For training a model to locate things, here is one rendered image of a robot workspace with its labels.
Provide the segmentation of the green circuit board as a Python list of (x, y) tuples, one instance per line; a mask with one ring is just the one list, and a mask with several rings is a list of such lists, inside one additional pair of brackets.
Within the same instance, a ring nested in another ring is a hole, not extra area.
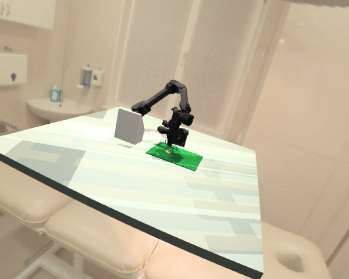
[(172, 147), (170, 147), (164, 142), (159, 142), (146, 153), (192, 171), (197, 169), (203, 158), (201, 155), (197, 155), (196, 153), (189, 152), (176, 146), (172, 145)]

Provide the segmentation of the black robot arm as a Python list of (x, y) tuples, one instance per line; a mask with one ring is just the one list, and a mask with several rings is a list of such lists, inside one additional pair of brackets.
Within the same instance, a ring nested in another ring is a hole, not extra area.
[(187, 97), (187, 88), (184, 84), (176, 80), (171, 80), (167, 83), (166, 87), (156, 93), (154, 96), (150, 97), (148, 100), (140, 101), (131, 107), (132, 112), (136, 112), (142, 115), (142, 117), (151, 111), (151, 106), (156, 104), (158, 101), (163, 99), (169, 94), (180, 93), (180, 109), (177, 107), (171, 108), (173, 110), (172, 119), (179, 121), (187, 126), (190, 126), (193, 122), (194, 116), (190, 114), (191, 108)]

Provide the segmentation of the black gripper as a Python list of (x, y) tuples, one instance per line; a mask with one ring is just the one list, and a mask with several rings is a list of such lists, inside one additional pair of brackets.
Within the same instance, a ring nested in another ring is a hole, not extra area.
[(161, 134), (167, 135), (168, 144), (170, 143), (170, 140), (172, 137), (171, 133), (173, 132), (173, 137), (172, 137), (172, 140), (173, 140), (172, 144), (173, 144), (175, 142), (175, 140), (177, 140), (179, 137), (181, 137), (180, 133), (183, 133), (183, 135), (188, 136), (188, 131), (185, 128), (179, 128), (180, 125), (181, 125), (181, 122), (170, 119), (169, 128), (166, 128), (165, 126), (159, 126), (157, 128), (157, 130)]

